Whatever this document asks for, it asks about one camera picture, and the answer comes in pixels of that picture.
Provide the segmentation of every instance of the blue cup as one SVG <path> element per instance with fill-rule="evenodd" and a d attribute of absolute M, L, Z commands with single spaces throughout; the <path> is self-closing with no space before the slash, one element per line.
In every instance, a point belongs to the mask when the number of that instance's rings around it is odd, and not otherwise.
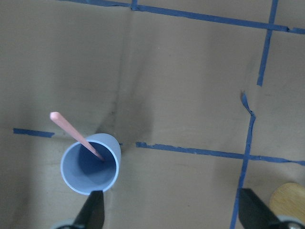
<path fill-rule="evenodd" d="M 110 189 L 118 178 L 121 148 L 108 134 L 95 134 L 86 138 L 105 159 L 101 161 L 79 142 L 72 144 L 61 159 L 61 176 L 74 191 L 89 195 L 92 191 Z"/>

